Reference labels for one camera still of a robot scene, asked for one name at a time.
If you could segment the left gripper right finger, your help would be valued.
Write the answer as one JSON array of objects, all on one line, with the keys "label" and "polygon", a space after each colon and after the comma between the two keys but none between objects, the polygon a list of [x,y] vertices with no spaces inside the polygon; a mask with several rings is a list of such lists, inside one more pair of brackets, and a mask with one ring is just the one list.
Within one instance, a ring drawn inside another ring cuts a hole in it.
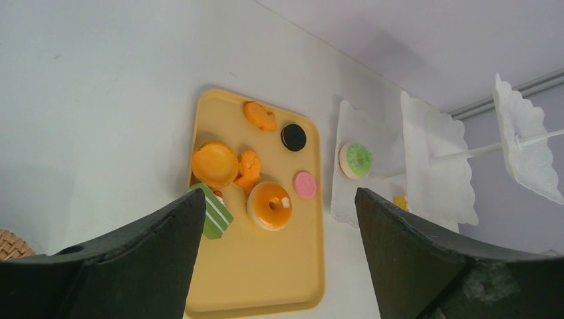
[{"label": "left gripper right finger", "polygon": [[563,257],[465,237],[367,188],[354,203],[381,318],[563,317]]}]

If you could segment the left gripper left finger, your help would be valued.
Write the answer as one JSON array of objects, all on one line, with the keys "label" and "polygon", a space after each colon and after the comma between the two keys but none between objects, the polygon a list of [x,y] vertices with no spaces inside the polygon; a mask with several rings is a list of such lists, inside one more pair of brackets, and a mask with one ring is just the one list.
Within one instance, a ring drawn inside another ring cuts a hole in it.
[{"label": "left gripper left finger", "polygon": [[182,318],[206,201],[167,206],[54,255],[1,263],[2,318]]}]

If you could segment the yellow cream cake slice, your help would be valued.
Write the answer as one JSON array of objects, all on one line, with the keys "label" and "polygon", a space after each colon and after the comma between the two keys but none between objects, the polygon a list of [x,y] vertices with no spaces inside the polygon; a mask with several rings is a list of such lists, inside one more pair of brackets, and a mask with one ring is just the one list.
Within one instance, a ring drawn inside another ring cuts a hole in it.
[{"label": "yellow cream cake slice", "polygon": [[407,196],[405,195],[393,197],[393,203],[405,211],[410,211]]}]

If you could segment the green frosted donut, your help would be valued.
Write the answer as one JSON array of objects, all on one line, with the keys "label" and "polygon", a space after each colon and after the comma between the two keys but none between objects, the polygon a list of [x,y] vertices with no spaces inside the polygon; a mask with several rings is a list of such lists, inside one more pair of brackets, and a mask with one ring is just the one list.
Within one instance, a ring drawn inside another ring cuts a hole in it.
[{"label": "green frosted donut", "polygon": [[349,179],[362,179],[372,170],[372,153],[360,143],[347,143],[339,150],[339,166]]}]

